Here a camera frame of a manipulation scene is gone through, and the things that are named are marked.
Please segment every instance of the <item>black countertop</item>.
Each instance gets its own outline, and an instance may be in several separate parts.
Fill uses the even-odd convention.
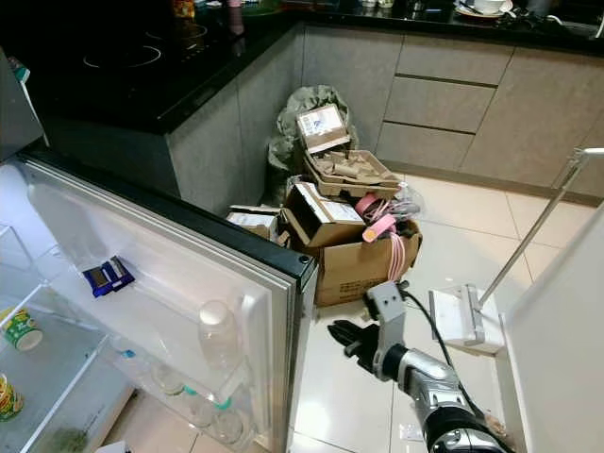
[[[24,33],[19,28],[20,36],[26,38],[9,43],[6,33],[0,33],[0,44],[32,70],[27,86],[42,118],[56,115],[157,134],[181,125],[300,21],[604,56],[604,39],[590,38],[595,32],[589,27],[573,32],[557,26],[504,29],[495,21],[460,16],[452,2],[443,0],[428,0],[426,9],[420,12],[410,12],[407,2],[401,0],[396,0],[391,10],[364,8],[359,0],[343,0],[333,5],[284,4],[273,11],[260,7],[205,8],[198,11],[196,21],[214,27],[211,36],[217,40],[199,56],[184,62],[167,59],[142,68],[95,71],[82,64],[85,49],[77,39],[82,28],[62,29],[58,22],[73,21],[61,14],[40,16],[42,20],[32,26],[36,33]]]
[[[415,33],[457,36],[484,42],[543,47],[604,56],[604,39],[593,38],[596,25],[569,24],[563,28],[548,23],[538,29],[526,24],[501,27],[493,19],[476,19],[460,15],[446,0],[424,1],[425,8],[413,11],[411,1],[394,1],[387,8],[365,8],[359,0],[342,0],[333,6],[298,8],[298,17],[326,25],[363,26]]]

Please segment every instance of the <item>cup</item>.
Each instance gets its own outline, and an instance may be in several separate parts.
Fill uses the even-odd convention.
[[[0,311],[0,321],[8,316],[13,308]],[[2,327],[4,337],[19,351],[28,351],[42,340],[42,331],[29,316],[27,309],[20,309]]]
[[[482,14],[495,14],[504,3],[505,0],[474,0],[474,8]]]
[[[23,396],[8,382],[5,375],[0,374],[0,422],[6,422],[23,408]]]

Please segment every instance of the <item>open cardboard box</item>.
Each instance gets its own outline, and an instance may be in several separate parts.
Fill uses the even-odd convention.
[[[226,219],[264,239],[277,243],[279,215],[280,209],[277,208],[232,205]]]
[[[314,184],[294,184],[283,207],[288,223],[304,247],[356,241],[365,223],[352,206],[320,195]]]
[[[285,210],[284,214],[290,226],[295,214]],[[403,238],[405,245],[405,266],[403,275],[415,264],[422,244],[422,233],[413,221],[410,227],[414,231],[410,238]],[[390,267],[391,241],[381,239],[366,243],[358,237],[353,243],[326,247],[306,247],[292,231],[292,248],[312,255],[319,261],[320,274],[315,296],[315,305],[326,307],[359,300],[365,292],[388,279]]]

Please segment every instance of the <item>label on box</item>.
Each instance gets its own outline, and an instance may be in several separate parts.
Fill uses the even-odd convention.
[[[357,214],[355,209],[344,203],[337,203],[335,201],[324,201],[323,207],[329,212],[331,218],[338,221],[358,221],[362,222],[361,217]]]
[[[322,135],[330,130],[343,127],[336,108],[311,111],[300,116],[300,126],[305,136]]]
[[[233,224],[240,225],[242,227],[255,227],[256,225],[264,225],[270,227],[275,216],[262,215],[262,214],[248,214],[246,212],[231,212],[228,215],[227,220]]]

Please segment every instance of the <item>plastic bottle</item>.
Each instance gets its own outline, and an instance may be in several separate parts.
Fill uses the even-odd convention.
[[[153,365],[151,377],[161,391],[170,396],[180,394],[184,390],[180,375],[160,361]]]
[[[216,439],[223,444],[235,444],[243,436],[241,416],[230,407],[230,398],[224,404],[214,404],[213,428]]]
[[[227,372],[239,362],[237,323],[220,300],[206,302],[199,311],[199,343],[213,371]]]
[[[198,428],[209,427],[216,412],[214,405],[186,385],[182,398],[184,400],[186,418]]]

